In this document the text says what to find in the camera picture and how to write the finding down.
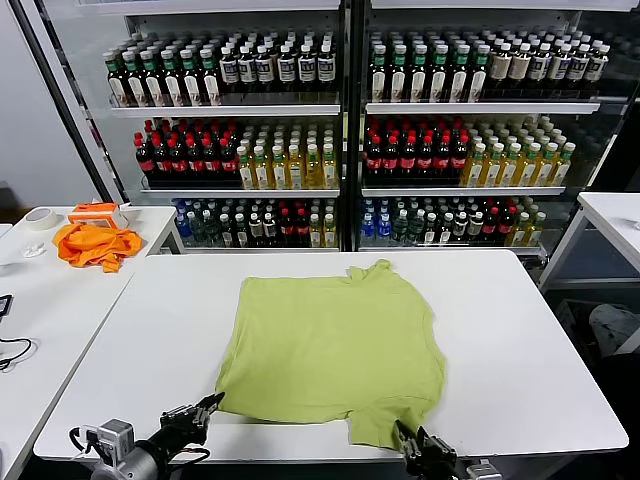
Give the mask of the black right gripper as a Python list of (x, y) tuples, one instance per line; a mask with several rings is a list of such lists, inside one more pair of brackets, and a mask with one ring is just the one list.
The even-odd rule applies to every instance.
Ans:
[(456, 470), (457, 454), (446, 443), (430, 435), (423, 426), (418, 429), (418, 440), (414, 433), (400, 420), (394, 422), (395, 449), (405, 453), (406, 471), (417, 479), (454, 480), (461, 479)]

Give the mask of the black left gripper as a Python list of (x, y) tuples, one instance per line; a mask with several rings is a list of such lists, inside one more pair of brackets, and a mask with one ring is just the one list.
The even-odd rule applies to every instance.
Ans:
[[(206, 442), (211, 415), (216, 412), (225, 397), (224, 392), (213, 393), (195, 405), (181, 405), (162, 413), (163, 420), (176, 420), (163, 425), (144, 441), (144, 450), (155, 458), (174, 458), (185, 447)], [(190, 419), (177, 420), (181, 417)]]

